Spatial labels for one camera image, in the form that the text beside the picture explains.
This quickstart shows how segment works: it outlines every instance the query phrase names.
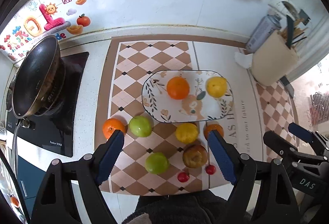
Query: cherry tomato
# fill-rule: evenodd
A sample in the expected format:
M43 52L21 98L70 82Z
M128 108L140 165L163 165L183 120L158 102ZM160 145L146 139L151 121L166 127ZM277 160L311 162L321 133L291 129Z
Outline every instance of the cherry tomato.
M190 176L186 172L181 172L177 175L177 179L179 182L186 182L190 179Z
M213 174L215 174L215 173L216 173L216 167L213 166L213 165L208 165L208 166L206 167L206 173L207 173L208 175L213 175Z

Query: rotten apple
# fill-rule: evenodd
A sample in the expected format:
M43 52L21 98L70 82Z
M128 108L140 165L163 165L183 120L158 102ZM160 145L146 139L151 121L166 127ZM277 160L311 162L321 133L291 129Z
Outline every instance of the rotten apple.
M192 145L183 153L184 165L189 168L198 168L208 161L208 152L201 145Z

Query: stove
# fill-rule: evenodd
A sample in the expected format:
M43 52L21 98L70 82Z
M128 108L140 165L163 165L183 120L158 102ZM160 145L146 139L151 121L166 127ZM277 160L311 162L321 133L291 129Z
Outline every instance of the stove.
M73 156L73 124L83 70L89 53L81 52L61 59L65 65L65 81L52 115L29 116L34 130L20 128L18 137L38 147L64 156ZM14 133L17 119L7 113L6 129Z

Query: knife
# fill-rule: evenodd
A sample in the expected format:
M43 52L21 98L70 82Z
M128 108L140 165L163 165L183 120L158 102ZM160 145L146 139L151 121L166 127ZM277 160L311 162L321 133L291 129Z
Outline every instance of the knife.
M288 49L290 49L291 43L292 43L294 26L293 26L293 19L289 15L286 15L286 16L287 16L287 43L286 43L286 46L288 47Z

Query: yellow fruit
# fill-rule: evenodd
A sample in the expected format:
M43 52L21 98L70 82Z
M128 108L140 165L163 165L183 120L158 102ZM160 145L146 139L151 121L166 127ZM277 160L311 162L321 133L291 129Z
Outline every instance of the yellow fruit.
M212 77L206 82L207 93L214 97L220 98L227 91L227 81L226 78L222 77Z
M176 129L176 138L185 144L194 142L199 135L199 130L192 123L183 123Z

